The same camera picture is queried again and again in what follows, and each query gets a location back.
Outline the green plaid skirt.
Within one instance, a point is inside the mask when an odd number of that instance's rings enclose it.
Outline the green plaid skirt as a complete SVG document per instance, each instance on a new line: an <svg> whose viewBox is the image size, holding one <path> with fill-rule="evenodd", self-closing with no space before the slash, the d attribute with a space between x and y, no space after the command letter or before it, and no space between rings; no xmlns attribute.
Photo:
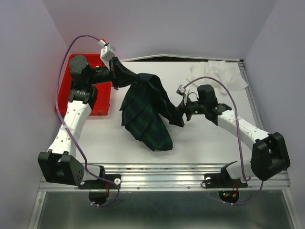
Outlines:
<svg viewBox="0 0 305 229"><path fill-rule="evenodd" d="M152 151L172 150L173 141L161 117L170 121L176 107L157 75L138 76L140 81L130 86L120 107L122 126Z"/></svg>

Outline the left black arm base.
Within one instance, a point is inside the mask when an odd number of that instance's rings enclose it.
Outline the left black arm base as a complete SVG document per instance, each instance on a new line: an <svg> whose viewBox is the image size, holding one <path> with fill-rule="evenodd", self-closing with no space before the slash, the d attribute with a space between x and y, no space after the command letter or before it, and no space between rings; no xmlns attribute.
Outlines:
<svg viewBox="0 0 305 229"><path fill-rule="evenodd" d="M77 186L80 190L88 190L88 200L91 206L103 208L113 205L119 197L122 176L121 174L107 174L104 166L92 165L97 168L99 175L85 171L82 182Z"/></svg>

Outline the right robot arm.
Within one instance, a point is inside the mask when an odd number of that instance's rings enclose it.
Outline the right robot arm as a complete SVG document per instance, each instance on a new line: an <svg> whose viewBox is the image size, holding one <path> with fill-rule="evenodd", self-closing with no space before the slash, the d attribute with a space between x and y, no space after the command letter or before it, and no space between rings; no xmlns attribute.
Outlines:
<svg viewBox="0 0 305 229"><path fill-rule="evenodd" d="M192 115L204 115L216 126L236 136L239 143L244 143L252 151L249 160L244 161L240 156L239 161L222 168L219 174L222 185L230 186L237 179L249 177L266 181L290 167L285 139L279 132L271 134L240 118L231 107L218 102L214 88L209 84L197 87L197 92L197 101L191 101L189 89L183 85L178 87L177 93L183 97L176 107L178 114L185 115L187 120Z"/></svg>

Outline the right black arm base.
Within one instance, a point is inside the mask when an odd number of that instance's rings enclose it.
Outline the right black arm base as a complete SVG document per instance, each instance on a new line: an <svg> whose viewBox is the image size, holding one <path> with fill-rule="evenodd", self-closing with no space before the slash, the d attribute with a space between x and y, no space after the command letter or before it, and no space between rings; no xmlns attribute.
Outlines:
<svg viewBox="0 0 305 229"><path fill-rule="evenodd" d="M223 166L220 173L208 173L204 175L204 180L201 182L201 187L205 189L222 188L222 191L218 192L219 198L223 203L229 203L234 205L239 199L239 189L247 188L248 183L242 182L240 179L232 179L229 176L227 168L236 163L231 162Z"/></svg>

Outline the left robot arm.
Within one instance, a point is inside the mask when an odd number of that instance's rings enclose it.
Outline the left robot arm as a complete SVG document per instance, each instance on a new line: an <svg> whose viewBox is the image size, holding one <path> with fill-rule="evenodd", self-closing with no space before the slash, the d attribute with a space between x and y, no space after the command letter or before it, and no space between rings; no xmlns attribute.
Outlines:
<svg viewBox="0 0 305 229"><path fill-rule="evenodd" d="M139 81L139 76L127 69L117 57L112 57L103 67L92 67L85 56L74 56L70 62L73 86L67 102L67 111L60 115L61 127L46 152L40 152L38 163L49 183L79 186L90 181L101 188L106 183L102 166L82 164L76 159L80 150L80 138L85 121L91 114L98 97L97 85L112 83L122 88Z"/></svg>

